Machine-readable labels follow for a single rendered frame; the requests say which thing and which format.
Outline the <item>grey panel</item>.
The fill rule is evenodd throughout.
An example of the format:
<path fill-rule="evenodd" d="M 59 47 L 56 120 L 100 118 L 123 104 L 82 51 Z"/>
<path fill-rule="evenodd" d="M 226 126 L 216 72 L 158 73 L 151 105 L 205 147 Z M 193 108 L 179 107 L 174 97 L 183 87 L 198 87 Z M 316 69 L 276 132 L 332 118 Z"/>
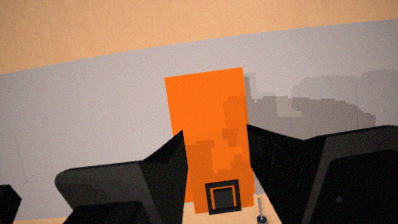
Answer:
<path fill-rule="evenodd" d="M 143 160 L 173 137 L 165 77 L 243 67 L 249 125 L 298 139 L 398 126 L 397 19 L 117 52 L 0 75 L 0 185 L 14 221 L 69 217 L 69 168 Z"/>

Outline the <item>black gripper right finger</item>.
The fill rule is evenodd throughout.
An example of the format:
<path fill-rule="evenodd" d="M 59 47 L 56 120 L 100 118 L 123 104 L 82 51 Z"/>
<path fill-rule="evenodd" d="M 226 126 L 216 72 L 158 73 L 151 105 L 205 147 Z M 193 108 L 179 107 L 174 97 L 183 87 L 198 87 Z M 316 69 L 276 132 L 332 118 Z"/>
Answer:
<path fill-rule="evenodd" d="M 395 149 L 398 126 L 384 125 L 309 139 L 247 124 L 250 167 L 281 224 L 309 224 L 329 164 L 346 156 Z"/>

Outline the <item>awl with brown handle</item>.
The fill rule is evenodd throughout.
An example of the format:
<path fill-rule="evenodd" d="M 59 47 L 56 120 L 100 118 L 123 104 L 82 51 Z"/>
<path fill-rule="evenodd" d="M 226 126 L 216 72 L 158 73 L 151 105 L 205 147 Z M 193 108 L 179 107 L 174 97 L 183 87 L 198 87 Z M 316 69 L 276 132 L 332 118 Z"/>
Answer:
<path fill-rule="evenodd" d="M 258 224 L 268 224 L 265 216 L 262 215 L 260 199 L 258 198 L 257 201 L 258 201 L 259 212 L 260 212 L 260 215 L 257 216 L 257 223 Z"/>

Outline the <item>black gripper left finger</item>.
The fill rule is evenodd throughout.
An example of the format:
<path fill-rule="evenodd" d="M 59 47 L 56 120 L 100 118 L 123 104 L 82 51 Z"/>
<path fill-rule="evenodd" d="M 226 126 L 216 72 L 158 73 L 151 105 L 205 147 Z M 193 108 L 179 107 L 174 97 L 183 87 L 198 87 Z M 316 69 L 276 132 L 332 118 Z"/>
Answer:
<path fill-rule="evenodd" d="M 72 210 L 138 200 L 152 224 L 183 224 L 188 163 L 183 129 L 143 160 L 69 168 L 55 177 Z"/>

